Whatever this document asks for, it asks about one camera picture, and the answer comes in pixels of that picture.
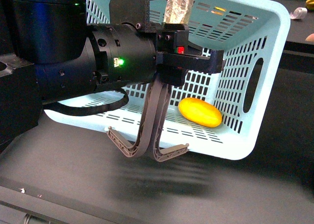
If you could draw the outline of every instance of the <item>basket handle hole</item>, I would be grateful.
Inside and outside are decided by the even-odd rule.
[[[249,110],[251,109],[255,91],[259,83],[260,76],[261,76],[263,64],[264,64],[263,58],[259,58],[256,61],[255,66],[253,67],[253,70],[249,79],[249,83],[246,88],[244,102],[243,102],[244,113],[249,112]]]

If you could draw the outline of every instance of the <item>light blue plastic basket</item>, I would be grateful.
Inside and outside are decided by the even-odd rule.
[[[88,23],[109,23],[110,0],[86,0]],[[166,0],[151,2],[151,20],[162,22]],[[194,152],[228,159],[246,157],[254,148],[266,104],[290,27],[287,10],[269,0],[195,0],[188,24],[189,39],[202,47],[224,50],[222,73],[206,75],[190,71],[186,84],[174,88],[161,137],[161,146],[189,143]],[[256,64],[262,64],[254,98],[248,112],[243,110],[249,80]],[[105,132],[109,126],[135,141],[146,85],[127,89],[130,102],[125,107],[88,117],[71,117],[47,110],[53,120]],[[63,101],[72,106],[94,106],[116,101],[113,92]],[[223,115],[217,128],[206,128],[187,121],[178,103],[196,97],[215,105]]]

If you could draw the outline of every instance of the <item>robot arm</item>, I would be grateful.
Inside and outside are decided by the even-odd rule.
[[[59,103],[138,83],[182,86],[186,70],[218,73],[223,51],[187,54],[188,27],[149,19],[150,0],[111,0],[111,24],[86,24],[85,0],[1,0],[15,54],[0,56],[0,145],[35,127],[42,108],[90,115],[122,107]]]

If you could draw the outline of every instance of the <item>white tape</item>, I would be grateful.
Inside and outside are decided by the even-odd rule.
[[[290,19],[303,19],[305,18],[306,14],[308,13],[308,10],[304,7],[298,7],[295,9],[295,11],[292,13],[290,12]]]

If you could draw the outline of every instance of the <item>yellow object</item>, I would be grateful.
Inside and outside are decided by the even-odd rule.
[[[314,11],[314,0],[306,0],[305,5],[308,10]]]
[[[217,127],[222,122],[222,115],[216,107],[197,98],[180,101],[179,111],[188,120],[205,127]]]

